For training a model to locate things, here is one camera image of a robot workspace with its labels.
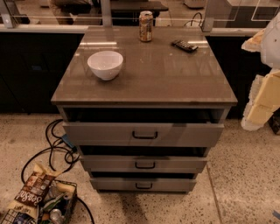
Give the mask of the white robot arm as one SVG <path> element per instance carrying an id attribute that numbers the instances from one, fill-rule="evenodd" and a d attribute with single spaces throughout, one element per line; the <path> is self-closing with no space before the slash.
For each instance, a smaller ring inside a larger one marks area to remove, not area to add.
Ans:
<path id="1" fill-rule="evenodd" d="M 280 109 L 280 13 L 241 48 L 259 52 L 261 62 L 271 68 L 267 74 L 258 74 L 252 81 L 241 119 L 244 130 L 259 130 Z"/>

